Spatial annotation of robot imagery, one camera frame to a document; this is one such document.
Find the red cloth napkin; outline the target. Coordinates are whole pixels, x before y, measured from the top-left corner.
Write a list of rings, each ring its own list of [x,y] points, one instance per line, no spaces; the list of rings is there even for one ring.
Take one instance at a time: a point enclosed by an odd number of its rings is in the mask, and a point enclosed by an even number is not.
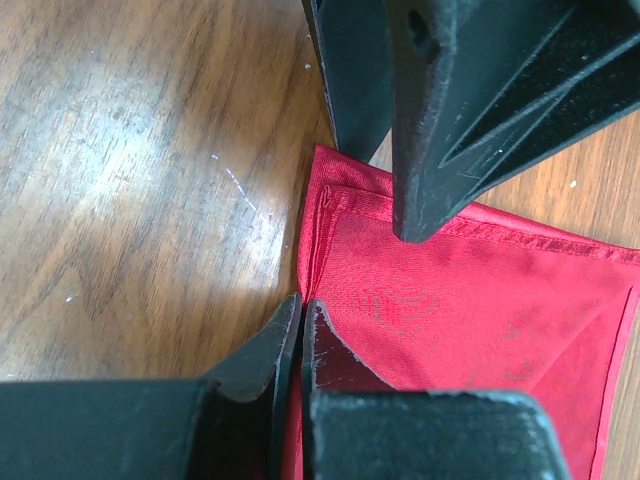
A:
[[[639,253],[474,203],[421,244],[388,172],[319,146],[298,247],[304,302],[401,390],[511,389],[548,412],[575,479],[603,473],[639,303]]]

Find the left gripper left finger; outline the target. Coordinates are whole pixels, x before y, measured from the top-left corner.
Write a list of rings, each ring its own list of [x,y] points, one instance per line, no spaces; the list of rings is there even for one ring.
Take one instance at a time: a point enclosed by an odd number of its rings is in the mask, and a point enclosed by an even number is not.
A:
[[[276,479],[301,299],[206,374],[5,382],[5,479]]]

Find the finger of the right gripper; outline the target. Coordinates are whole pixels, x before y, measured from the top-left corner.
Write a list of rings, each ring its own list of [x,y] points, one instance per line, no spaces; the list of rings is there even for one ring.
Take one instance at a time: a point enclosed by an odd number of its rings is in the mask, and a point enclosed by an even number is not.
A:
[[[389,1],[393,230],[420,243],[490,188],[636,111],[631,1]]]
[[[391,128],[392,64],[382,0],[302,3],[337,150],[369,162]]]

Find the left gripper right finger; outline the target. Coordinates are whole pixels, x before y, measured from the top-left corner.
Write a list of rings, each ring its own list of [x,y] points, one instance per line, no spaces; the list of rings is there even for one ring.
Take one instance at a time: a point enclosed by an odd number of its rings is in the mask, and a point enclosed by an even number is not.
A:
[[[401,391],[342,340],[326,305],[306,310],[302,340],[307,479],[567,479],[553,424],[504,390]]]

